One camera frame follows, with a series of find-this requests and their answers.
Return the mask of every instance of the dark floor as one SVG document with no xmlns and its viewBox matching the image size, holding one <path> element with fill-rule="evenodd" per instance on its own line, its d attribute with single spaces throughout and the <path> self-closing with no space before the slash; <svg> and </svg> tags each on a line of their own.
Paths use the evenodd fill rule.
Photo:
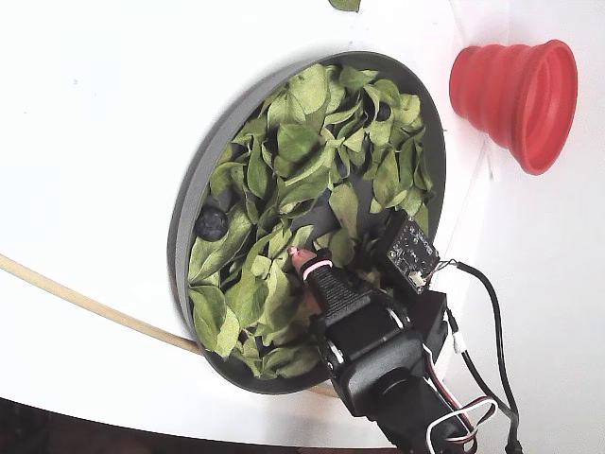
<svg viewBox="0 0 605 454">
<path fill-rule="evenodd" d="M 0 399 L 0 454 L 393 454 L 211 442 L 116 428 Z"/>
</svg>

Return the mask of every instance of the black cable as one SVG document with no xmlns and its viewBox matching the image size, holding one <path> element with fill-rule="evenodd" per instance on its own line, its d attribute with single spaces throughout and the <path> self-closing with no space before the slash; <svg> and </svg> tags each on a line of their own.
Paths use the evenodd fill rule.
<svg viewBox="0 0 605 454">
<path fill-rule="evenodd" d="M 477 382 L 477 385 L 481 388 L 481 390 L 486 395 L 493 398 L 498 403 L 498 406 L 502 409 L 502 411 L 505 414 L 507 412 L 510 413 L 510 415 L 507 414 L 507 416 L 510 418 L 509 442 L 506 447 L 507 453 L 523 452 L 521 444 L 519 443 L 518 437 L 517 437 L 518 428 L 519 428 L 519 409 L 518 409 L 517 403 L 514 399 L 514 395 L 512 394 L 512 389 L 510 388 L 509 377 L 507 374 L 506 364 L 505 364 L 505 360 L 504 360 L 504 342 L 503 342 L 503 337 L 502 337 L 502 317 L 500 315 L 500 304 L 498 303 L 498 297 L 495 294 L 495 290 L 493 289 L 492 283 L 486 277 L 486 275 L 483 274 L 481 271 L 477 270 L 476 268 L 471 267 L 470 265 L 466 265 L 461 262 L 457 262 L 456 266 L 459 270 L 468 272 L 469 274 L 476 277 L 479 281 L 481 281 L 481 283 L 483 284 L 485 289 L 488 291 L 488 294 L 490 295 L 490 300 L 492 301 L 492 308 L 493 308 L 493 320 L 495 323 L 495 346 L 496 346 L 496 354 L 497 354 L 497 358 L 498 358 L 498 371 L 500 373 L 500 380 L 502 381 L 502 387 L 504 388 L 504 393 L 507 397 L 507 400 L 509 401 L 510 407 L 507 407 L 506 405 L 504 405 L 504 402 L 502 402 L 502 400 L 499 399 L 495 395 L 495 393 L 490 389 L 490 387 L 485 383 L 485 381 L 479 374 L 478 370 L 476 369 L 475 365 L 473 364 L 471 357 L 468 355 L 468 352 L 465 352 L 465 354 L 462 355 L 464 357 L 464 362 L 466 363 L 466 366 L 468 367 L 469 371 L 471 372 L 471 375 L 473 376 L 473 378 L 475 379 L 475 381 Z M 448 318 L 450 318 L 450 315 L 451 315 L 451 311 L 448 310 Z M 452 331 L 454 331 L 455 328 L 456 328 L 456 331 L 458 331 L 458 325 L 456 324 L 456 321 L 453 318 L 453 316 L 450 320 L 452 321 L 452 322 L 450 322 L 450 324 L 452 325 Z"/>
</svg>

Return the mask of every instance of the black circuit board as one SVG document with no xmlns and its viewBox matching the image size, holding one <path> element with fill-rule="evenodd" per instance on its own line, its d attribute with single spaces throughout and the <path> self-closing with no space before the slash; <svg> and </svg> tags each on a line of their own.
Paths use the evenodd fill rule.
<svg viewBox="0 0 605 454">
<path fill-rule="evenodd" d="M 422 293 L 423 280 L 437 267 L 439 253 L 411 216 L 398 216 L 389 224 L 378 248 L 382 261 L 386 259 L 391 272 L 394 268 L 417 293 Z"/>
</svg>

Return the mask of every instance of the cable connector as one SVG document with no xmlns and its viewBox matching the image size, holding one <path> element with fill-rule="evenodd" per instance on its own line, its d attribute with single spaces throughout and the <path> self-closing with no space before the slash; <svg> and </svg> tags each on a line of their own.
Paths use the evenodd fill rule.
<svg viewBox="0 0 605 454">
<path fill-rule="evenodd" d="M 507 454 L 523 454 L 523 448 L 521 447 L 519 440 L 509 442 L 504 450 Z"/>
<path fill-rule="evenodd" d="M 466 352 L 466 342 L 462 333 L 457 331 L 452 334 L 452 337 L 454 338 L 454 351 L 458 354 Z"/>
</svg>

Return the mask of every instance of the white wire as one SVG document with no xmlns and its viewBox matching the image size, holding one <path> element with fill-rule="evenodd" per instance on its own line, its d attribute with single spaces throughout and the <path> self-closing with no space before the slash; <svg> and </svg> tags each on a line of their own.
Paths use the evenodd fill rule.
<svg viewBox="0 0 605 454">
<path fill-rule="evenodd" d="M 450 395 L 450 397 L 452 398 L 452 400 L 454 401 L 454 403 L 457 405 L 457 407 L 460 409 L 462 407 L 462 405 L 458 402 L 458 400 L 456 399 L 456 397 L 454 396 L 454 393 L 452 393 L 447 386 L 445 386 L 445 383 L 443 383 L 442 380 L 439 379 L 439 377 L 437 376 L 437 373 L 435 372 L 435 361 L 433 361 L 433 352 L 431 351 L 430 348 L 428 348 L 426 345 L 423 344 L 423 348 L 424 351 L 428 354 L 428 359 L 431 362 L 431 366 L 433 366 L 433 374 L 432 374 L 432 378 L 434 380 L 439 381 L 439 384 L 445 389 L 445 391 Z"/>
<path fill-rule="evenodd" d="M 494 412 L 493 412 L 493 414 L 491 414 L 488 418 L 486 418 L 483 421 L 485 423 L 485 422 L 489 421 L 490 419 L 492 419 L 492 417 L 496 414 L 496 410 L 498 410 L 498 404 L 496 403 L 495 400 L 493 400 L 490 397 L 486 397 L 485 399 L 480 400 L 479 402 L 476 402 L 473 405 L 471 405 L 465 409 L 455 410 L 455 411 L 452 411 L 451 413 L 444 414 L 441 418 L 438 418 L 435 421 L 433 421 L 431 424 L 429 424 L 428 428 L 426 428 L 426 447 L 428 448 L 428 452 L 430 454 L 435 454 L 435 448 L 433 447 L 433 442 L 431 441 L 431 432 L 433 431 L 433 428 L 435 428 L 436 426 L 438 426 L 439 424 L 441 424 L 443 421 L 445 421 L 447 419 L 453 418 L 454 416 L 458 416 L 467 411 L 478 409 L 479 407 L 482 407 L 486 404 L 492 405 L 494 407 Z"/>
</svg>

